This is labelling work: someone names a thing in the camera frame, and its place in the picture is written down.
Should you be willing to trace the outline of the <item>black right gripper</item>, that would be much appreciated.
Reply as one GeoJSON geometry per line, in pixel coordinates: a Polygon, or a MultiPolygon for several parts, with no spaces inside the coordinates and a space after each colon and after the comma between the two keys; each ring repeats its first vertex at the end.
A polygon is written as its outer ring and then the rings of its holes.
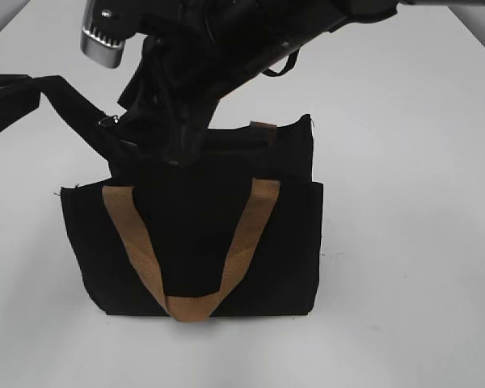
{"type": "Polygon", "coordinates": [[[198,158],[218,102],[243,82],[228,18],[231,1],[130,1],[116,33],[146,36],[141,61],[120,96],[124,126],[147,130],[138,145],[186,166],[198,158]]]}

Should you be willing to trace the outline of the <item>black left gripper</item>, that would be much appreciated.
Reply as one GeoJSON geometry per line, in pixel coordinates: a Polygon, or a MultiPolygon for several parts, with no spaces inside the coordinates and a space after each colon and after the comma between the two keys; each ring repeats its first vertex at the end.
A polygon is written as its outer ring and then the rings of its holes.
{"type": "Polygon", "coordinates": [[[30,76],[0,74],[0,133],[39,106],[40,92],[30,76]]]}

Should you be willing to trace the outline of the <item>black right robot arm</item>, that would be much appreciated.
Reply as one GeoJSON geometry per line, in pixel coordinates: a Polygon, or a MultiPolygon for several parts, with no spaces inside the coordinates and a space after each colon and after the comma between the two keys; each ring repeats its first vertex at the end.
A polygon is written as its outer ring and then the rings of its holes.
{"type": "Polygon", "coordinates": [[[145,39],[122,92],[115,133],[179,165],[200,153],[220,100],[272,66],[294,66],[300,49],[352,23],[397,14],[396,1],[131,1],[124,33],[145,39]]]}

